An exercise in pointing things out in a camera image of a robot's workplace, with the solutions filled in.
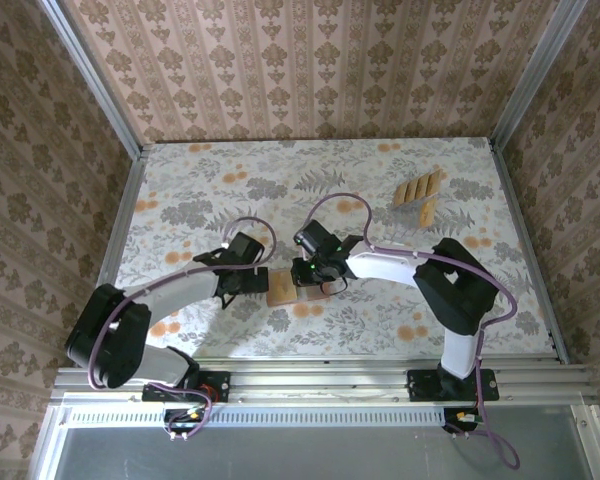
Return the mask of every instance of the gray leaf pattern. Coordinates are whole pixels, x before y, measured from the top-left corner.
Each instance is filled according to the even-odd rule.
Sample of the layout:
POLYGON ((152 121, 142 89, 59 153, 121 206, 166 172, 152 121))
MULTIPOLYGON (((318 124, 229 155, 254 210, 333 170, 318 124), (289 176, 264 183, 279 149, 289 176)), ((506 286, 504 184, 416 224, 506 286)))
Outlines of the gray leaf pattern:
MULTIPOLYGON (((309 209, 326 194, 359 192, 373 209, 372 241, 428 250, 444 236, 456 238, 512 290, 524 308, 514 320, 487 331, 485 352, 551 353, 499 185, 484 139, 160 145, 147 160, 140 208, 133 215, 116 284, 147 282, 218 248, 227 223, 246 215, 264 218, 275 228, 278 250, 267 266, 289 268, 291 259, 301 255, 293 235, 309 209), (391 207, 396 186, 436 168, 444 175, 433 225, 396 236, 401 221, 391 207)), ((360 234, 366 211, 353 199, 336 198, 315 218, 343 237, 360 234)), ((261 225, 245 222, 240 230, 270 246, 261 225)), ((7 281, 3 273, 8 272, 0 270, 0 282, 7 281)), ((498 297, 488 316, 503 313, 506 306, 498 297)), ((149 344, 172 345, 197 357, 430 357, 441 353, 444 335, 417 289, 372 279, 351 281, 345 292, 328 300, 275 308, 267 307, 264 295, 238 297, 226 310, 209 299, 162 323, 165 328, 150 334, 149 344)), ((21 372, 26 362, 35 368, 23 358, 16 362, 21 372)))

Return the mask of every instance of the black mounting plate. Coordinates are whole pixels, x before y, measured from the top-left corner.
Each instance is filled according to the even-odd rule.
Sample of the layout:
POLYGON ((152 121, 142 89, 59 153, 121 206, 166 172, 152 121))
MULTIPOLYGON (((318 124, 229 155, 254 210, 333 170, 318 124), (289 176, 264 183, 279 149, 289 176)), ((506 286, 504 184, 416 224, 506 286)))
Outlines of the black mounting plate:
MULTIPOLYGON (((482 380, 482 396, 485 401, 500 399, 498 384, 493 370, 480 369, 482 380)), ((411 402, 475 402, 476 376, 475 372, 464 380, 457 381, 457 387, 453 395, 445 390, 440 381, 438 370, 408 370, 407 388, 409 389, 409 401, 411 402)))
MULTIPOLYGON (((217 402, 226 403, 229 400, 229 392, 231 391, 231 373, 201 370, 198 372, 198 387, 200 385, 209 385, 220 396, 217 402)), ((168 393, 147 384, 142 389, 142 401, 191 403, 199 402, 200 397, 191 394, 168 393)))

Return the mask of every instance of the floral tablecloth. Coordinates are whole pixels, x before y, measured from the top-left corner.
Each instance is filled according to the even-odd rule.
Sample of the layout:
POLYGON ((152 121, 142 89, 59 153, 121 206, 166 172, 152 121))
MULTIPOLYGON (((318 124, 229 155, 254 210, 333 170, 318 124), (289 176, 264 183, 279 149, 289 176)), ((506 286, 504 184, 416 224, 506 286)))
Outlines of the floral tablecloth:
MULTIPOLYGON (((551 340, 529 278, 518 236, 483 138, 330 140, 168 144, 147 160, 128 232, 117 286, 170 273, 192 256, 215 249, 225 224, 238 216, 270 221, 278 249, 269 265, 289 267, 298 255, 292 237, 324 195, 357 192, 374 211, 372 239, 393 237, 429 249, 443 236, 461 241, 519 302, 517 316, 488 331, 485 353, 547 354, 551 340), (398 184, 444 171, 434 224, 394 236, 390 208, 398 184)), ((316 214, 344 237, 359 234, 365 210, 335 199, 316 214)), ((261 226, 243 231, 270 244, 261 226)), ((491 314, 504 311, 498 297, 491 314)), ((196 356, 379 355, 432 357, 442 352, 443 328, 420 292, 379 280, 350 282, 327 300, 269 308, 264 295, 192 304, 158 323, 148 343, 196 356)))

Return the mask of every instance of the vent grille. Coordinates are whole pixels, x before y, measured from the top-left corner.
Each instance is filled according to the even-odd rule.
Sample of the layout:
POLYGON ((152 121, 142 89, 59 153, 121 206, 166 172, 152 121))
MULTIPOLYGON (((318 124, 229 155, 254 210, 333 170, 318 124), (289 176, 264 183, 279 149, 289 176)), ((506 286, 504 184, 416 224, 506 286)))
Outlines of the vent grille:
MULTIPOLYGON (((162 426, 162 404, 136 411, 96 411, 74 408, 69 428, 162 426)), ((208 427, 427 427, 444 425, 441 407, 407 408, 269 408, 221 406, 214 410, 208 427)))

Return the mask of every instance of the wall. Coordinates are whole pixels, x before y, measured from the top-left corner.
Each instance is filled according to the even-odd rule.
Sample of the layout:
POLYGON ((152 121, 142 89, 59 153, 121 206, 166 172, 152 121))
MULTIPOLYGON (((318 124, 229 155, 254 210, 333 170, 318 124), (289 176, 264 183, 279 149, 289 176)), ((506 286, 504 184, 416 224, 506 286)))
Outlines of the wall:
POLYGON ((129 168, 35 2, 0 0, 0 478, 24 476, 129 168))
POLYGON ((573 359, 600 398, 600 0, 590 0, 505 159, 573 359))
POLYGON ((143 143, 488 136, 554 0, 64 0, 143 143))

